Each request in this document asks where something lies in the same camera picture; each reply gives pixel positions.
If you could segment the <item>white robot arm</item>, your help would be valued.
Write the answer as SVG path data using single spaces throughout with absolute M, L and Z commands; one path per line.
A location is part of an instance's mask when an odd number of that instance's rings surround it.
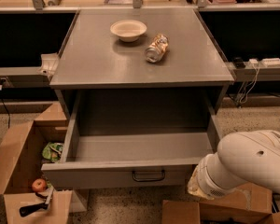
M 245 183 L 280 194 L 280 132 L 230 133 L 217 152 L 202 158 L 188 182 L 188 193 L 214 200 Z

